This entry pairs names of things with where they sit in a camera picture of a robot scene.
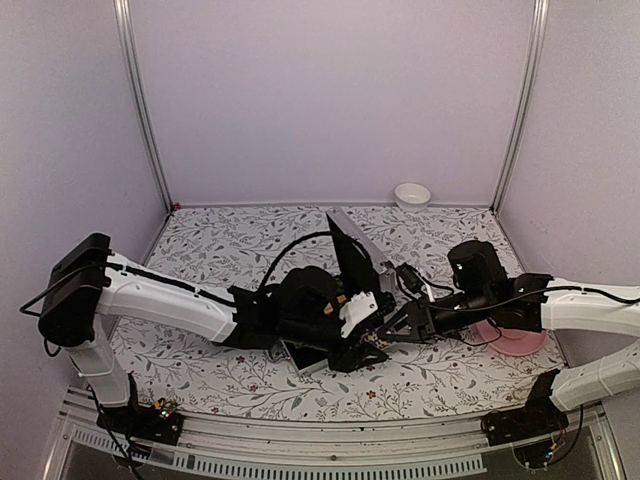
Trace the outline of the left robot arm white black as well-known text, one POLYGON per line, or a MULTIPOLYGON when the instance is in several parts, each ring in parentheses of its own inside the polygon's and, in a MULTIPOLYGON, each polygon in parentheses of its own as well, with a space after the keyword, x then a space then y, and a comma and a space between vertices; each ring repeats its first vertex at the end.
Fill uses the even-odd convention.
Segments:
POLYGON ((276 283, 263 278, 251 291, 206 288, 162 275, 113 251, 109 236, 93 233, 52 268, 46 289, 19 310, 37 318, 46 344, 67 352, 111 419, 138 434, 149 415, 108 345, 102 316, 135 317, 240 350, 301 344, 326 352, 339 372, 385 360, 363 336, 394 310, 393 295, 375 279, 360 241, 339 232, 328 236, 353 248, 360 268, 339 275, 316 266, 295 268, 276 283))

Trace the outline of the clear poker chip tube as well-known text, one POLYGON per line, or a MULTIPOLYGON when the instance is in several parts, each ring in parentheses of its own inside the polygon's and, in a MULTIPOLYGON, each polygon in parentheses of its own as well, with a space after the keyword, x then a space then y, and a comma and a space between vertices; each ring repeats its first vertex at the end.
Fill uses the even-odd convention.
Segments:
POLYGON ((391 346, 391 343, 389 341, 381 339, 375 331, 369 331, 365 333, 362 336, 362 341, 381 351, 384 351, 391 346))

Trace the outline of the aluminium poker case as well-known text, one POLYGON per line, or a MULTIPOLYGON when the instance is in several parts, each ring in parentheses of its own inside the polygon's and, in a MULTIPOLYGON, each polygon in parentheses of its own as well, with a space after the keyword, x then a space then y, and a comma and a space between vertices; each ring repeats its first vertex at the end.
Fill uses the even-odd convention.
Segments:
POLYGON ((383 324, 397 306, 393 265, 345 211, 332 208, 326 219, 339 272, 331 274, 315 266, 295 268, 271 287, 268 296, 280 315, 277 335, 282 353, 300 375, 328 368, 320 327, 336 322, 341 334, 339 311, 354 295, 374 293, 378 310, 366 320, 383 324))

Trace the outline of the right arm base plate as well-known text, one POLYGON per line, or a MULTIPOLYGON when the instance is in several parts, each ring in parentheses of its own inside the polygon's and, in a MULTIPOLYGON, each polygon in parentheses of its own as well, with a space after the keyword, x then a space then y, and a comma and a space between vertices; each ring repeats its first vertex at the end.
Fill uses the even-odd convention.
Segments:
POLYGON ((481 418, 480 428, 490 446, 526 440, 566 429, 567 414, 552 401, 552 384, 558 369, 540 375, 523 406, 492 411, 481 418))

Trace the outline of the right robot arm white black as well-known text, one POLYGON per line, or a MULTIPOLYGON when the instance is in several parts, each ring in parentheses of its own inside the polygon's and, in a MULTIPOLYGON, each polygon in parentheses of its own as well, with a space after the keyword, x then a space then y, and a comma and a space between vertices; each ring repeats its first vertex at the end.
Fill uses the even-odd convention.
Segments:
MULTIPOLYGON (((447 258, 457 293, 405 303, 379 329, 379 338, 425 343, 484 320, 498 328, 534 333, 584 330, 639 336, 636 286, 585 284, 549 274, 510 278, 494 246, 478 240, 455 246, 447 258)), ((639 345, 632 343, 582 366, 550 373, 537 384, 542 397, 517 415, 517 427, 527 436, 537 436, 552 424, 556 409, 569 411, 638 388, 639 345)))

